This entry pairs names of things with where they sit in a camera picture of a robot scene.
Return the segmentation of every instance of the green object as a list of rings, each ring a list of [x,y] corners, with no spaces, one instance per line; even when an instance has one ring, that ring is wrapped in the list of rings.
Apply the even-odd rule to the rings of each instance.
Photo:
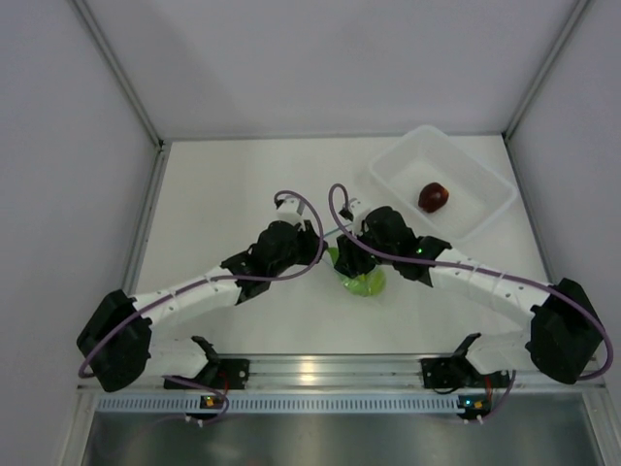
[[[328,253],[334,267],[337,259],[339,259],[339,250],[337,248],[328,248]],[[355,279],[346,277],[339,272],[337,272],[337,275],[345,289],[356,296],[377,296],[386,288],[386,275],[379,267],[375,267],[371,273],[359,275]]]

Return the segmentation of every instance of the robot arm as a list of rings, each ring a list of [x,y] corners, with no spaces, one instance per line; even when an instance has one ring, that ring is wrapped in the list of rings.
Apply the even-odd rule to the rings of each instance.
[[[504,274],[476,262],[446,241],[416,237],[390,207],[371,211],[352,199],[340,215],[352,222],[356,239],[382,256],[362,250],[343,234],[337,240],[338,272],[355,278],[377,265],[389,264],[407,280],[459,293],[519,325],[518,331],[502,335],[468,336],[448,360],[439,364],[428,361],[425,376],[434,376],[438,370],[444,371],[440,379],[446,379],[446,372],[452,371],[450,379],[469,386],[484,375],[531,366],[555,381],[575,383],[603,339],[590,322],[554,294],[556,291],[570,298],[599,322],[578,283],[567,279],[558,285],[506,280]],[[422,263],[390,260],[387,256],[421,259]],[[448,266],[437,267],[435,262]]]
[[[302,219],[303,210],[297,198],[278,200],[278,220],[255,244],[190,281],[130,297],[122,290],[109,293],[78,338],[83,366],[91,367],[106,391],[120,390],[141,376],[176,375],[209,385],[220,361],[204,338],[152,337],[161,327],[254,298],[293,265],[311,266],[327,245]]]

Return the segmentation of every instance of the cable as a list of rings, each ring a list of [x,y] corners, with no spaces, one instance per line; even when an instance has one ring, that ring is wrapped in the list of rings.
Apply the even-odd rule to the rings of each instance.
[[[229,378],[226,377],[225,372],[218,372],[217,375],[224,380],[224,394],[228,394],[229,392]]]
[[[496,406],[494,406],[490,414],[484,417],[483,420],[489,420],[491,417],[495,416],[498,413],[498,411],[501,409],[501,407],[505,405],[505,403],[508,400],[508,395],[511,393],[511,391],[513,390],[513,387],[515,386],[516,377],[517,377],[517,371],[512,371],[511,378],[508,381],[507,390],[505,390],[505,393],[503,393],[503,396],[501,396],[501,399],[498,400],[498,403],[496,404]]]
[[[278,200],[278,198],[281,195],[290,195],[290,196],[295,196],[298,199],[300,199],[308,208],[309,210],[312,212],[312,215],[314,216],[315,221],[317,222],[317,230],[318,230],[318,236],[319,238],[323,238],[323,223],[321,222],[321,218],[319,217],[319,213],[317,212],[316,208],[311,204],[311,202],[304,197],[302,194],[299,194],[295,191],[291,191],[288,189],[282,190],[277,192],[274,195],[275,200]],[[84,359],[84,361],[82,362],[82,364],[80,365],[80,368],[78,369],[78,377],[80,379],[90,379],[95,377],[95,375],[93,373],[87,373],[86,372],[86,368],[90,365],[90,363],[93,361],[93,359],[95,358],[95,356],[99,353],[99,351],[102,350],[102,348],[108,344],[108,342],[116,335],[118,334],[121,330],[123,330],[130,322],[132,322],[134,319],[142,316],[144,313],[147,313],[148,311],[150,311],[151,309],[156,308],[157,306],[160,306],[164,303],[167,303],[168,301],[172,300],[173,298],[175,298],[175,296],[179,296],[180,294],[184,294],[194,288],[196,288],[197,286],[201,286],[203,284],[206,283],[210,283],[210,282],[217,282],[220,280],[245,280],[245,281],[250,281],[250,282],[284,282],[287,280],[292,280],[292,279],[296,279],[304,274],[306,274],[306,272],[308,272],[312,267],[314,267],[319,260],[321,259],[321,254],[323,253],[323,244],[321,241],[319,241],[319,248],[317,248],[317,253],[314,256],[314,259],[310,262],[309,265],[307,265],[304,269],[300,270],[299,272],[296,272],[294,274],[291,275],[287,275],[284,277],[257,277],[257,276],[246,276],[246,275],[221,275],[221,276],[217,276],[217,277],[211,277],[209,279],[201,279],[198,280],[194,283],[190,283],[187,284],[186,286],[174,291],[173,294],[167,294],[165,296],[162,296],[161,298],[153,301],[150,304],[147,304],[146,306],[144,306],[142,309],[137,310],[136,313],[131,314],[130,316],[126,317],[121,323],[119,323],[115,328],[113,328],[110,333],[108,333],[104,338],[102,338],[102,340],[95,345],[95,347],[90,351],[90,353],[88,354],[88,356]]]
[[[337,226],[341,229],[343,234],[358,248],[361,248],[362,250],[365,250],[366,252],[373,254],[377,257],[381,257],[383,259],[391,260],[394,262],[406,262],[408,264],[437,266],[437,267],[450,267],[454,269],[468,270],[471,272],[476,270],[479,274],[487,275],[490,277],[497,277],[497,278],[503,274],[502,272],[497,272],[495,270],[485,269],[482,267],[478,267],[475,269],[475,267],[473,267],[472,265],[468,265],[468,264],[462,264],[462,263],[458,264],[456,262],[444,262],[444,261],[429,260],[429,259],[418,259],[414,257],[401,257],[399,255],[387,254],[385,252],[381,252],[380,250],[374,250],[373,248],[370,248],[369,246],[365,245],[360,240],[358,240],[354,235],[349,233],[349,231],[347,231],[347,229],[344,227],[343,223],[339,219],[337,210],[334,207],[334,193],[337,189],[340,189],[343,192],[343,196],[345,198],[345,205],[346,206],[348,205],[349,195],[347,193],[347,189],[341,183],[335,183],[332,185],[332,187],[330,187],[330,191],[328,192],[328,207],[330,208],[330,214],[332,215],[332,219],[337,224]],[[556,289],[548,287],[534,280],[524,279],[522,277],[517,277],[515,275],[510,275],[510,274],[504,274],[503,279],[509,280],[510,282],[521,283],[527,286],[540,289],[546,293],[553,295],[554,297],[560,299],[561,301],[564,301],[565,303],[569,304],[572,308],[574,308],[576,311],[578,311],[600,333],[600,335],[602,336],[602,339],[604,340],[605,349],[607,353],[606,361],[600,369],[590,374],[580,376],[578,378],[579,380],[588,381],[591,379],[595,379],[597,377],[602,376],[608,371],[608,369],[610,369],[610,366],[612,365],[612,360],[614,358],[614,349],[612,347],[612,342],[610,341],[610,337],[608,337],[608,334],[606,333],[604,327],[600,324],[600,322],[596,318],[591,316],[591,314],[586,309],[584,309],[578,303],[573,301],[571,298],[568,298],[563,293],[560,293]]]
[[[492,382],[489,380],[489,376],[485,376],[485,394],[487,395],[487,401],[492,402]]]

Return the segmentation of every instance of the white container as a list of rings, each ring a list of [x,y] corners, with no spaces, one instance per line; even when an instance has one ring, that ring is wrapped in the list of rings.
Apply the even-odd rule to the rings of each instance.
[[[372,176],[438,232],[463,243],[498,218],[515,200],[515,186],[472,158],[433,126],[420,126],[369,164]],[[437,182],[448,202],[432,214],[418,208],[423,187]]]

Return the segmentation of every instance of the gray metal panel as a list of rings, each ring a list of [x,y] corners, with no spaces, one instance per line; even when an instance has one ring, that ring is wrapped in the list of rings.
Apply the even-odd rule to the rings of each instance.
[[[89,0],[163,138],[500,132],[574,0]]]
[[[68,3],[3,2],[0,26],[0,464],[48,465],[154,151]]]
[[[204,397],[211,393],[115,393],[102,395],[98,413],[217,414]],[[463,413],[459,396],[420,393],[245,393],[227,395],[227,415],[313,415],[313,414],[456,414]]]
[[[581,282],[621,350],[621,4],[594,3],[511,140],[553,278]],[[621,413],[621,366],[606,376]]]
[[[412,415],[231,416],[202,429],[182,418],[152,424],[161,418],[97,415],[82,466],[603,464],[580,395],[514,396],[482,426]]]

